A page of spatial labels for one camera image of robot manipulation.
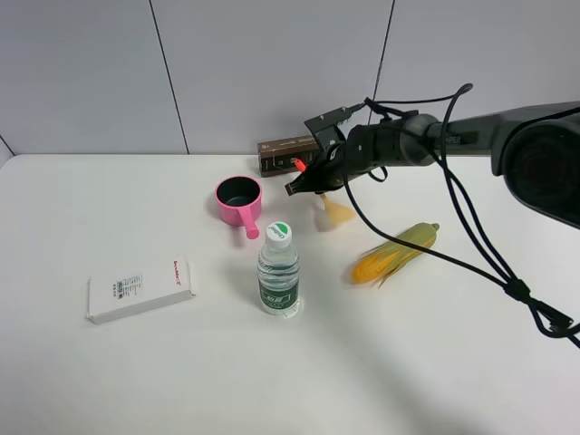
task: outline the yellow corn cob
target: yellow corn cob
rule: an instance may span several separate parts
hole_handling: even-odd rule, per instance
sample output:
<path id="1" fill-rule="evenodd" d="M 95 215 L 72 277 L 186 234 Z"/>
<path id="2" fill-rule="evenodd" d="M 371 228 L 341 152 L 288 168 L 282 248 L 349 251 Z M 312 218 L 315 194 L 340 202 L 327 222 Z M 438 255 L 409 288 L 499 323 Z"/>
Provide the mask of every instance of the yellow corn cob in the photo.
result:
<path id="1" fill-rule="evenodd" d="M 420 223 L 399 234 L 397 238 L 421 247 L 432 247 L 437 239 L 439 224 Z M 356 284 L 382 278 L 381 286 L 389 276 L 401 270 L 413 258 L 422 254 L 394 242 L 386 242 L 368 251 L 354 266 L 351 278 Z"/>

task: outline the white table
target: white table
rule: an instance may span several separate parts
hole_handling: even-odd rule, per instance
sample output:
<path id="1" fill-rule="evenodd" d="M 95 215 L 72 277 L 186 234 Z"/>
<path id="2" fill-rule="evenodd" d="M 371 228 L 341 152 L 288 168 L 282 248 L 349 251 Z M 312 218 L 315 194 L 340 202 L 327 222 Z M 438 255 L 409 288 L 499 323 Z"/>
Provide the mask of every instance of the white table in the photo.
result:
<path id="1" fill-rule="evenodd" d="M 484 159 L 457 159 L 484 226 L 536 297 L 580 317 L 580 232 L 520 206 Z M 302 261 L 301 315 L 257 305 L 256 256 L 212 191 L 255 156 L 26 156 L 0 170 L 2 434 L 573 434 L 580 352 L 549 340 L 486 280 L 422 256 L 381 289 L 343 281 L 381 241 L 325 227 L 292 175 L 263 179 Z M 439 222 L 436 248 L 483 266 L 435 167 L 353 183 L 396 234 Z M 346 203 L 344 192 L 333 199 Z M 110 324 L 85 318 L 97 270 L 185 254 L 198 296 Z"/>

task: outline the red tip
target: red tip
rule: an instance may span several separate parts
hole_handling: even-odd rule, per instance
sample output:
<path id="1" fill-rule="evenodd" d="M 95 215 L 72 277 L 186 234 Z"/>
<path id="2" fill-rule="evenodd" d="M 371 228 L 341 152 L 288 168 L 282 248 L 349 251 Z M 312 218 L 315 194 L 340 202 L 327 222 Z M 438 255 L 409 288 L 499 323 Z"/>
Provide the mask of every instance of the red tip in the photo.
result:
<path id="1" fill-rule="evenodd" d="M 300 172 L 304 172 L 306 170 L 305 163 L 303 161 L 301 161 L 300 159 L 294 160 L 294 164 L 296 165 L 296 167 L 298 168 L 298 170 Z"/>

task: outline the water bottle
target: water bottle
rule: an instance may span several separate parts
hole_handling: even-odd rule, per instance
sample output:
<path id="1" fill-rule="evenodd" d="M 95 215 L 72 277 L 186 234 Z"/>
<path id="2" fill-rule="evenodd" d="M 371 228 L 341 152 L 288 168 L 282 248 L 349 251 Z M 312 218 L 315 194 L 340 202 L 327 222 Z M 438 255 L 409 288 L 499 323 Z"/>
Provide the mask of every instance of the water bottle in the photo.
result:
<path id="1" fill-rule="evenodd" d="M 292 317 L 300 309 L 298 253 L 292 245 L 292 229 L 274 222 L 266 230 L 266 243 L 257 260 L 260 299 L 267 313 Z"/>

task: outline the pink saucepan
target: pink saucepan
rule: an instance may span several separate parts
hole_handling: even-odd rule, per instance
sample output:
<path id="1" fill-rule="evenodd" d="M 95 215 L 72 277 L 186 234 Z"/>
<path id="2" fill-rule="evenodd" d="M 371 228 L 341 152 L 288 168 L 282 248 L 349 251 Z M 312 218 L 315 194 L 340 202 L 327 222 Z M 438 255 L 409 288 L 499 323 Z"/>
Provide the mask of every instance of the pink saucepan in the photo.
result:
<path id="1" fill-rule="evenodd" d="M 262 213 L 262 187 L 255 179 L 238 176 L 224 179 L 216 187 L 221 219 L 232 227 L 246 227 L 247 238 L 260 235 L 256 219 Z"/>

